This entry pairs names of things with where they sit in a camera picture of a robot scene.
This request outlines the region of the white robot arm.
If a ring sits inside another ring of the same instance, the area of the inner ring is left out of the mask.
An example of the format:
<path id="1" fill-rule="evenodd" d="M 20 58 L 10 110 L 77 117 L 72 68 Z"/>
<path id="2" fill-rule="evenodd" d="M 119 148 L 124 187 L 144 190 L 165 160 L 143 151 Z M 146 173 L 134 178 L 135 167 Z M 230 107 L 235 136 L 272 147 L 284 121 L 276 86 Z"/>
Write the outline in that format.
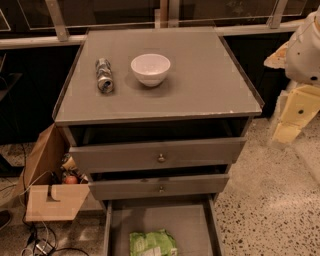
<path id="1" fill-rule="evenodd" d="M 320 7 L 264 65 L 284 69 L 286 77 L 297 83 L 287 95 L 272 136 L 273 141 L 291 143 L 320 111 Z"/>

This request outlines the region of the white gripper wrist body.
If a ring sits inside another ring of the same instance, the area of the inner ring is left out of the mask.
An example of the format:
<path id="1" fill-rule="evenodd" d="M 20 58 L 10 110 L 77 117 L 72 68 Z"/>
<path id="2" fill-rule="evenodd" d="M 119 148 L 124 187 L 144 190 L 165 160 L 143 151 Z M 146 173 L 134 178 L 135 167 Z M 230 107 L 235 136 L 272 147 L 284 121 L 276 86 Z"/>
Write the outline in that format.
<path id="1" fill-rule="evenodd" d="M 285 125 L 303 128 L 319 111 L 320 88 L 303 85 L 289 93 L 280 122 Z"/>

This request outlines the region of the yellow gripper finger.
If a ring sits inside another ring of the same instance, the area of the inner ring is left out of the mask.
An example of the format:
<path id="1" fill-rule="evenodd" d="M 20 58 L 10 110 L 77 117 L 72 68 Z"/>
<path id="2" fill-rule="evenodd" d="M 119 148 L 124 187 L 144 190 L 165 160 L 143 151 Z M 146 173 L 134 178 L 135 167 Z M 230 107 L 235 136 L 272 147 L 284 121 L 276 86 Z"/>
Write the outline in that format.
<path id="1" fill-rule="evenodd" d="M 285 69 L 288 45 L 288 42 L 281 45 L 274 53 L 264 60 L 264 65 L 273 69 Z"/>
<path id="2" fill-rule="evenodd" d="M 286 123 L 278 123 L 273 134 L 272 140 L 279 143 L 291 143 L 300 134 L 301 129 Z"/>

